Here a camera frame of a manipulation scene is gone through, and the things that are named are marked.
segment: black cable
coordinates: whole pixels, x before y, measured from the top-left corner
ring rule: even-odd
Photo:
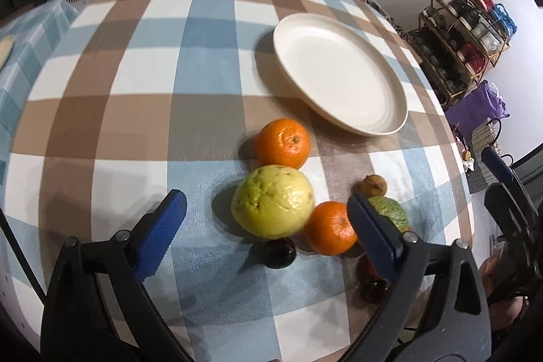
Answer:
[[[2,232],[4,232],[7,242],[11,246],[15,257],[17,258],[17,261],[19,261],[19,264],[21,265],[24,274],[26,275],[32,288],[36,292],[37,297],[40,298],[42,304],[45,304],[45,292],[43,291],[40,283],[37,281],[36,275],[34,275],[34,272],[32,272],[31,266],[30,264],[28,264],[28,261],[26,260],[23,251],[21,250],[21,246],[15,238],[15,235],[13,235],[12,228],[9,226],[9,223],[7,222],[7,219],[2,209],[0,209],[0,228],[2,229]]]
[[[506,157],[509,157],[511,159],[511,164],[509,165],[509,167],[512,166],[512,164],[514,163],[513,159],[512,159],[512,155],[511,154],[505,154],[505,155],[501,155],[500,157],[502,158],[506,158]]]
[[[498,141],[498,138],[500,137],[500,134],[502,133],[502,121],[500,119],[491,119],[487,122],[488,125],[493,125],[494,123],[499,123],[500,128],[498,129],[498,134],[496,134],[496,138],[492,140],[492,142],[488,143],[489,146],[492,146],[494,143],[496,143]]]

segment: table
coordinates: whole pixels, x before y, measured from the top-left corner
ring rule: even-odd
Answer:
[[[400,132],[360,137],[298,98],[272,44],[278,21],[298,12],[335,18],[384,55],[408,98]],[[301,250],[290,267],[266,269],[229,210],[256,166],[251,137],[282,116],[310,132],[301,170],[317,203],[346,202],[355,181],[378,173],[425,240],[470,240],[467,185],[443,112],[408,45],[358,0],[95,0],[26,103],[5,212],[46,286],[66,236],[108,239],[181,189],[186,219],[145,286],[184,347],[198,362],[336,361],[373,311],[357,290],[358,258]],[[105,282],[104,292],[111,302]],[[110,310],[126,335],[118,306]]]

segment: orange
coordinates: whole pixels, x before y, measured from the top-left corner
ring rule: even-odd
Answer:
[[[346,252],[358,240],[347,217],[347,206],[336,201],[321,203],[313,209],[303,236],[314,251],[329,256]]]
[[[306,129],[297,121],[279,119],[262,128],[255,148],[262,166],[279,164],[300,169],[309,157],[311,141]]]

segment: shoe rack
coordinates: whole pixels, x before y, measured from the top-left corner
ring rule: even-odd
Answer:
[[[438,14],[443,14],[446,19],[446,28],[439,29],[432,23],[432,21],[430,21],[430,18],[428,16],[421,12],[418,17],[419,28],[416,30],[412,30],[412,32],[408,33],[409,44],[411,44],[413,49],[425,62],[423,66],[423,71],[425,72],[425,75],[434,85],[438,87],[439,91],[446,97],[446,101],[440,100],[440,103],[444,110],[447,110],[451,105],[463,98],[466,95],[467,91],[470,91],[472,86],[478,85],[479,82],[483,79],[486,72],[489,69],[494,68],[498,64],[503,52],[507,51],[510,48],[507,35],[504,33],[500,25],[495,23],[495,20],[489,15],[489,13],[482,10],[473,0],[465,0],[465,2],[470,8],[472,8],[479,14],[479,22],[484,23],[485,27],[490,30],[494,36],[499,36],[501,40],[501,45],[496,52],[490,54],[487,49],[481,44],[479,38],[477,38],[473,34],[472,29],[470,29],[464,24],[464,22],[460,20],[460,17],[455,13],[454,9],[450,8],[449,5],[444,5],[440,0],[430,0],[430,5],[425,10],[433,8]],[[482,55],[484,59],[484,67],[480,72],[474,73],[472,70],[470,70],[465,60],[462,60],[458,56],[457,51],[460,50],[460,48],[452,48],[449,41],[445,40],[440,34],[440,31],[443,31],[443,29],[445,29],[447,33],[449,33],[453,28],[455,28],[462,34],[463,39],[466,43],[471,43]],[[454,59],[455,65],[460,72],[460,76],[462,78],[461,84],[465,84],[465,88],[463,88],[462,91],[457,91],[457,89],[447,87],[446,82],[438,75],[438,67],[432,64],[428,55],[421,50],[420,45],[418,45],[412,38],[413,32],[418,32],[423,29],[430,30],[435,35],[436,39],[441,43],[445,51],[448,52],[450,56]]]

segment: woven basket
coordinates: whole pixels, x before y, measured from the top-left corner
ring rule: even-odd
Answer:
[[[494,123],[500,124],[498,133],[494,130]],[[493,183],[498,183],[498,180],[492,172],[481,161],[481,153],[484,148],[490,146],[498,155],[501,154],[500,146],[498,145],[498,137],[501,132],[500,119],[487,119],[486,122],[477,126],[471,135],[467,138],[468,146],[470,147],[471,156],[474,159],[474,171],[466,176],[470,194],[476,194],[487,189]]]

